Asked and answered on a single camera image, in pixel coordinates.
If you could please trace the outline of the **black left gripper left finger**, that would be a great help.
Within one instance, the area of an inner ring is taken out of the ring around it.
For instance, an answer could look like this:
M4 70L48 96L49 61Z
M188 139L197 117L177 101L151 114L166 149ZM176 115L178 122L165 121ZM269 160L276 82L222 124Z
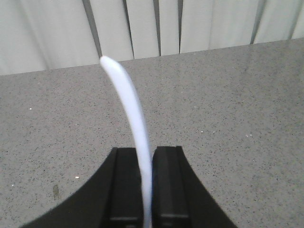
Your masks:
M72 196L26 228L141 228L141 177L134 148L114 147Z

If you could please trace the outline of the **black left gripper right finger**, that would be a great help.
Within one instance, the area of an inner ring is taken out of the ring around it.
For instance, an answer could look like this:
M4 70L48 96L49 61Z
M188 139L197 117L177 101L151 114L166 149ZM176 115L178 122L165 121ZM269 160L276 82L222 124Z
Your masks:
M181 146L158 146L152 160L154 228L234 228L201 183Z

